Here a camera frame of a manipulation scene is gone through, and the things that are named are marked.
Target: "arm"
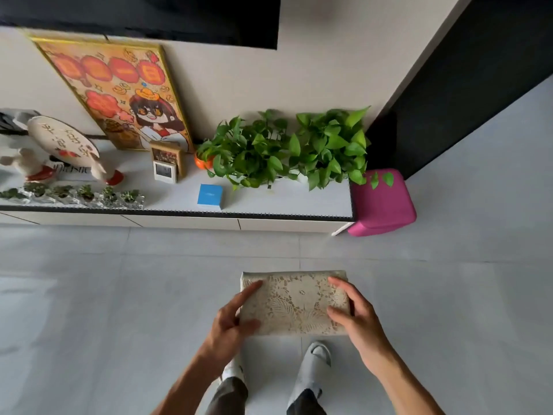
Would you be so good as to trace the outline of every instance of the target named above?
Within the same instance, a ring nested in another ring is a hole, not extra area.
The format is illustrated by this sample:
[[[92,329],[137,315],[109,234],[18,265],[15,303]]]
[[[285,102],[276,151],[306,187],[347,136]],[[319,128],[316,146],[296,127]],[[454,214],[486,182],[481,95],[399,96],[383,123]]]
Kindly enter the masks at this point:
[[[353,316],[328,307],[328,316],[343,325],[366,367],[384,386],[397,415],[444,415],[432,395],[411,373],[384,334],[373,306],[348,282],[330,277],[354,306]]]
[[[251,284],[217,312],[206,340],[152,415],[196,413],[209,385],[238,354],[245,338],[259,329],[259,320],[238,325],[236,312],[261,284],[261,281]]]

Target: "lace-covered box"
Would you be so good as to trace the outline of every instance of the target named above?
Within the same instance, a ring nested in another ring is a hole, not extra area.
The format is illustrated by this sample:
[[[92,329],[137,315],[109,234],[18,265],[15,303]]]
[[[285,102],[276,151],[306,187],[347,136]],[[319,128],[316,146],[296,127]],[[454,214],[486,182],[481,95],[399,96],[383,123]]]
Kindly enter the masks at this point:
[[[240,319],[259,319],[257,335],[345,335],[326,308],[350,312],[349,299],[328,277],[347,280],[345,271],[243,272],[242,290],[259,279],[263,285],[242,306]]]

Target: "black tv screen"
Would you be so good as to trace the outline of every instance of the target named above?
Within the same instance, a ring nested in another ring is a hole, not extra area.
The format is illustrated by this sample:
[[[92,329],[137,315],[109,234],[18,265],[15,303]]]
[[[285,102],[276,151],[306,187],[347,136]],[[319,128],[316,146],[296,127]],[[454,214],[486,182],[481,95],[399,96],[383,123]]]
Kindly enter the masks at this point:
[[[0,25],[277,48],[280,0],[0,0]]]

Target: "dark gray pants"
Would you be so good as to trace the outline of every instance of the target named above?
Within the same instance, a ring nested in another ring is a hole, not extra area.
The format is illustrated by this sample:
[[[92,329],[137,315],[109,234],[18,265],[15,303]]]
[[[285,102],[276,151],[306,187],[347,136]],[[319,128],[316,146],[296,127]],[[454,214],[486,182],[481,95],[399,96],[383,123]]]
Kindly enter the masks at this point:
[[[237,377],[229,377],[219,385],[206,415],[244,415],[248,389]],[[306,389],[286,411],[287,415],[326,415],[313,391]]]

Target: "rabbit figurine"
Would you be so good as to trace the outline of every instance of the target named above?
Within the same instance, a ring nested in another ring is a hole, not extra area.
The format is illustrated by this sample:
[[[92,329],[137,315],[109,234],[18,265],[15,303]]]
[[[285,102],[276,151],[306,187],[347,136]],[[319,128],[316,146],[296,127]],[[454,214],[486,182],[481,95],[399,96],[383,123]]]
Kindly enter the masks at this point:
[[[90,157],[92,158],[90,173],[95,179],[101,180],[109,186],[121,183],[124,176],[119,170],[102,163],[96,154],[90,154]]]
[[[55,173],[50,166],[43,165],[29,148],[20,148],[13,157],[0,157],[0,164],[14,166],[29,182],[49,179]]]

